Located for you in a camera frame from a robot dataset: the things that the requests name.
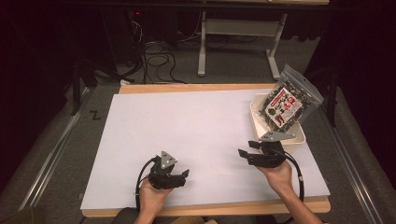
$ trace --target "white table leg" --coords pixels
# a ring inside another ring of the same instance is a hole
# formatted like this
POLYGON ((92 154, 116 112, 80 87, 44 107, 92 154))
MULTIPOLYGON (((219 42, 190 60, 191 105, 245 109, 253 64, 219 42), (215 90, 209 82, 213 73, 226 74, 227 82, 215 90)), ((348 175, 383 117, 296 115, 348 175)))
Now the white table leg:
POLYGON ((266 51, 268 63, 270 64, 270 68, 271 68, 271 73, 273 75, 273 78, 276 80, 279 79, 279 70, 277 69, 274 55, 275 55, 277 45, 279 44, 280 36, 282 35, 283 27, 285 26, 285 21, 286 21, 287 17, 288 17, 288 14, 282 15, 279 25, 277 26, 277 29, 276 29, 276 35, 274 37, 274 45, 273 45, 272 49, 268 49, 266 51))
POLYGON ((206 64, 206 49, 205 49, 205 36, 206 36, 206 12, 202 12, 201 22, 201 47, 199 51, 198 61, 198 77, 205 76, 205 64, 206 64))

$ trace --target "cable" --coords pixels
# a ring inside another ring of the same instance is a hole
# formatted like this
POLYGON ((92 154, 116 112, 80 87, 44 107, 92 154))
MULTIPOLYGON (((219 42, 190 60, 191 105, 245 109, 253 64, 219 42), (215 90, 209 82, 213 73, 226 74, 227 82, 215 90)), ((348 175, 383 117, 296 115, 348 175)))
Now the cable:
POLYGON ((78 224, 82 224, 85 221, 85 219, 87 219, 87 217, 82 217, 78 224))
POLYGON ((106 69, 106 68, 100 66, 100 65, 97 64, 97 63, 92 62, 91 60, 85 60, 85 62, 86 62, 88 65, 92 66, 93 68, 98 69, 98 70, 100 70, 100 71, 102 71, 102 72, 108 74, 109 76, 114 77, 114 78, 117 79, 117 80, 122 80, 122 79, 124 79, 124 80, 127 80, 127 81, 129 81, 129 82, 134 82, 134 79, 131 79, 131 78, 126 77, 126 76, 131 75, 131 74, 134 72, 134 69, 131 70, 131 71, 129 71, 129 72, 126 72, 126 73, 120 75, 120 74, 118 74, 118 73, 116 73, 116 72, 113 72, 113 71, 111 71, 111 70, 109 70, 109 69, 106 69))
POLYGON ((199 13, 198 22, 197 22, 197 25, 195 26, 195 30, 192 32, 192 35, 190 35, 190 37, 187 37, 185 39, 178 40, 177 42, 184 42, 184 41, 188 41, 188 40, 194 39, 194 38, 196 38, 198 36, 201 36, 201 35, 195 35, 197 33, 197 31, 198 31, 198 27, 199 27, 199 24, 200 24, 200 21, 201 21, 201 17, 202 17, 202 11, 199 13))
POLYGON ((208 35, 208 38, 211 38, 212 40, 214 40, 215 42, 219 42, 218 40, 216 40, 215 37, 217 37, 219 40, 221 41, 225 41, 225 43, 222 46, 219 47, 210 47, 208 44, 205 44, 205 46, 209 49, 222 49, 225 46, 227 46, 230 43, 230 38, 224 38, 224 35, 208 35))
POLYGON ((183 46, 187 46, 187 47, 197 47, 201 45, 201 40, 198 39, 198 37, 200 37, 201 35, 196 35, 190 39, 186 39, 182 42, 179 42, 181 45, 183 46))
POLYGON ((230 39, 231 43, 242 43, 242 44, 249 44, 253 43, 255 41, 258 41, 260 39, 263 39, 263 36, 242 36, 242 38, 251 38, 250 40, 243 40, 240 38, 240 35, 229 35, 228 38, 230 39))
MULTIPOLYGON (((279 151, 276 151, 272 148, 270 148, 272 151, 274 151, 276 154, 281 155, 283 157, 285 157, 287 160, 291 161, 291 163, 293 163, 294 167, 296 168, 297 171, 297 176, 298 176, 298 181, 299 181, 299 189, 300 189, 300 193, 299 193, 299 199, 303 202, 304 201, 304 195, 305 195, 305 191, 304 191, 304 179, 303 179, 303 174, 301 173, 300 170, 300 166, 297 163, 297 160, 295 160, 288 152, 284 152, 281 153, 279 151)), ((288 218, 286 221, 278 223, 278 224, 289 224, 294 220, 293 217, 288 218)))
POLYGON ((129 36, 131 38, 132 44, 134 45, 134 49, 136 48, 136 46, 138 46, 140 44, 140 42, 142 41, 142 37, 143 37, 143 29, 140 26, 139 23, 137 23, 136 21, 131 21, 131 26, 132 24, 134 25, 134 35, 133 36, 129 36), (137 28, 139 28, 139 40, 137 41, 137 43, 134 43, 134 36, 136 35, 136 31, 137 28))
POLYGON ((134 192, 134 196, 136 198, 136 210, 138 212, 140 212, 140 183, 145 179, 141 179, 142 178, 142 174, 143 172, 146 170, 146 167, 148 167, 148 165, 152 162, 155 161, 155 158, 152 158, 151 160, 149 160, 148 162, 146 162, 146 164, 143 166, 142 170, 140 171, 139 177, 137 178, 137 182, 136 182, 136 189, 134 192))
POLYGON ((174 71, 174 69, 175 69, 175 67, 176 67, 176 58, 175 58, 175 55, 174 55, 173 53, 163 51, 163 46, 161 46, 161 45, 149 45, 149 46, 147 46, 147 47, 145 48, 143 54, 144 54, 145 66, 146 66, 146 68, 145 68, 146 70, 145 70, 145 74, 144 74, 144 79, 143 79, 143 84, 146 84, 146 77, 149 78, 148 65, 153 66, 153 67, 156 67, 156 76, 157 76, 157 78, 158 78, 159 80, 161 80, 161 81, 165 81, 165 82, 167 82, 167 83, 184 83, 184 84, 187 84, 186 82, 184 82, 184 81, 182 81, 182 80, 178 80, 178 79, 176 79, 176 78, 173 76, 172 72, 174 71), (153 48, 153 47, 158 47, 159 49, 156 50, 155 52, 149 52, 148 49, 153 48), (152 60, 158 59, 158 58, 160 58, 160 59, 161 59, 161 58, 162 58, 162 59, 165 59, 165 61, 162 62, 162 63, 153 63, 153 62, 152 62, 152 60), (172 67, 171 67, 171 69, 170 69, 170 71, 169 71, 169 76, 170 76, 170 78, 172 78, 172 80, 167 80, 167 79, 161 78, 161 77, 159 76, 159 70, 160 70, 160 68, 163 67, 163 66, 166 65, 166 64, 169 64, 171 61, 172 61, 172 67))

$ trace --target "hand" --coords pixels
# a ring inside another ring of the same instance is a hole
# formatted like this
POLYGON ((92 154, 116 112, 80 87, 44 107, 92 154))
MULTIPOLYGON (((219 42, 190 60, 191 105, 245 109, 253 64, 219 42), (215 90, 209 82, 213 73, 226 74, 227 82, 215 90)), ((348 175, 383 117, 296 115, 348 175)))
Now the hand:
POLYGON ((140 187, 140 213, 135 223, 152 223, 173 189, 155 189, 146 178, 140 187))
POLYGON ((294 192, 291 184, 291 166, 287 161, 283 161, 282 164, 276 168, 256 167, 267 177, 271 188, 279 196, 294 192))

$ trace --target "white paper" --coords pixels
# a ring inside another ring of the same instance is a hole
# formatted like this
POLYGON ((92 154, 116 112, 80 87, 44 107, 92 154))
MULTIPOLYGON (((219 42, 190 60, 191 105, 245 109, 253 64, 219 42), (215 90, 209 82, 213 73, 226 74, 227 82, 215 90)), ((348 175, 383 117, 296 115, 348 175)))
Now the white paper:
MULTIPOLYGON (((114 95, 81 209, 135 207, 138 175, 162 150, 178 160, 172 175, 190 169, 185 187, 174 189, 165 206, 277 199, 264 175, 238 154, 255 140, 249 104, 269 91, 114 95)), ((307 143, 285 147, 294 147, 305 197, 330 195, 307 143)))

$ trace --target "snack bag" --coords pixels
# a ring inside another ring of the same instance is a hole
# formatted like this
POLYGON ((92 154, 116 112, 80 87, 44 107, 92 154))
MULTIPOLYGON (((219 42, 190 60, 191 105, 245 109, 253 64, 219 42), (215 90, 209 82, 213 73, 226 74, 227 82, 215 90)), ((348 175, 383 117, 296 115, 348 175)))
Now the snack bag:
POLYGON ((304 122, 322 102, 318 89, 286 64, 259 113, 271 131, 285 133, 296 121, 304 122))

